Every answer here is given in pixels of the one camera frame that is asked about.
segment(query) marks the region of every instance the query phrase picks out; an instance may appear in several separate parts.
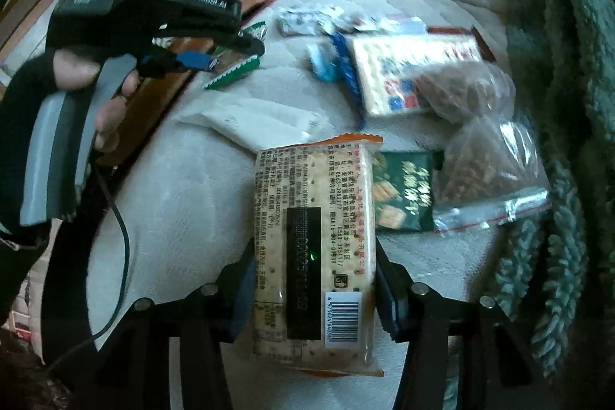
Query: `orange packaging edge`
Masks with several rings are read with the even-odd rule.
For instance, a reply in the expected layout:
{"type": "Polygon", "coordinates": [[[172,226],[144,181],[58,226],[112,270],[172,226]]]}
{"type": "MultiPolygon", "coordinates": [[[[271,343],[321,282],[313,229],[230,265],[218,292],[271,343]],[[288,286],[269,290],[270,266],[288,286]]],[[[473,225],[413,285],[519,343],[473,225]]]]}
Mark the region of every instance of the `orange packaging edge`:
{"type": "Polygon", "coordinates": [[[378,136],[377,134],[355,134],[355,133],[346,133],[341,134],[339,136],[334,136],[333,138],[326,139],[324,141],[317,141],[316,143],[300,143],[297,145],[288,145],[282,146],[278,148],[270,148],[269,150],[280,150],[282,148],[296,148],[299,146],[314,146],[314,145],[330,145],[335,143],[356,143],[357,141],[368,141],[369,143],[375,143],[380,147],[384,140],[382,136],[378,136]]]}

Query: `bolt head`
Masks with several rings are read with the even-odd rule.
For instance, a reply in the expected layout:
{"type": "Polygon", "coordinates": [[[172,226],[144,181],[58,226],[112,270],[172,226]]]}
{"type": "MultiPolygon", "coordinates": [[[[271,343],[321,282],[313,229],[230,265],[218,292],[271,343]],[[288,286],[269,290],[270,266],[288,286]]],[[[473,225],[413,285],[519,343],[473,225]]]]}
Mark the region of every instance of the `bolt head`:
{"type": "Polygon", "coordinates": [[[484,306],[487,309],[493,309],[496,306],[496,302],[493,300],[492,297],[489,297],[488,295],[483,295],[479,299],[479,303],[481,304],[481,306],[484,306]]]}
{"type": "Polygon", "coordinates": [[[205,283],[204,286],[201,287],[201,294],[208,295],[216,295],[218,293],[218,286],[215,283],[205,283]]]}
{"type": "Polygon", "coordinates": [[[412,284],[410,290],[412,290],[412,292],[416,295],[425,295],[429,292],[429,287],[423,282],[417,281],[416,283],[412,284]]]}
{"type": "Polygon", "coordinates": [[[135,301],[135,303],[133,304],[133,307],[137,311],[145,311],[146,309],[149,309],[150,306],[152,306],[153,304],[154,304],[154,301],[152,301],[151,299],[142,297],[141,299],[137,299],[135,301]]]}

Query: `barcode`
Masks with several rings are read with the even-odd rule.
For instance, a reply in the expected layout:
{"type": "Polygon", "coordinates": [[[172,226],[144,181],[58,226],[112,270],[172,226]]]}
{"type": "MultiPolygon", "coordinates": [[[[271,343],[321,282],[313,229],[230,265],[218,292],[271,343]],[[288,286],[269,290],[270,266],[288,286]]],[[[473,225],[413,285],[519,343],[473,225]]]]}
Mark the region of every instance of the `barcode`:
{"type": "Polygon", "coordinates": [[[357,349],[361,333],[361,292],[328,292],[325,347],[357,349]]]}

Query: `green packaging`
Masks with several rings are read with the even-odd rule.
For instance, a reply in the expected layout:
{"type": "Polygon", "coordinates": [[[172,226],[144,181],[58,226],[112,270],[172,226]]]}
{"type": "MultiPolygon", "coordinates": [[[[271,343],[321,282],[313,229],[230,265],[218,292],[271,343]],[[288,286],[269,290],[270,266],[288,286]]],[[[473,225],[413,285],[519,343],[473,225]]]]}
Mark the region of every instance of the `green packaging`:
{"type": "Polygon", "coordinates": [[[434,230],[434,169],[442,152],[378,152],[372,157],[373,199],[379,229],[434,230]]]}
{"type": "MultiPolygon", "coordinates": [[[[244,32],[262,41],[267,33],[267,25],[264,21],[254,23],[244,28],[244,32]]],[[[218,58],[218,63],[213,69],[214,77],[204,83],[204,89],[217,90],[226,87],[244,78],[261,64],[257,55],[242,55],[222,47],[217,48],[213,55],[218,58]]]]}

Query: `black label strip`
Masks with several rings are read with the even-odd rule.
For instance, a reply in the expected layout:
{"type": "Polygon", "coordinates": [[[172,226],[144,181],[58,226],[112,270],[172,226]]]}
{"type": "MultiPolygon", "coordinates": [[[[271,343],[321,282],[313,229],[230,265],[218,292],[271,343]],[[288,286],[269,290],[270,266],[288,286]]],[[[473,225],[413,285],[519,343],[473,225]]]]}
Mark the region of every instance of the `black label strip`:
{"type": "Polygon", "coordinates": [[[320,340],[321,208],[286,209],[286,322],[289,339],[320,340]]]}

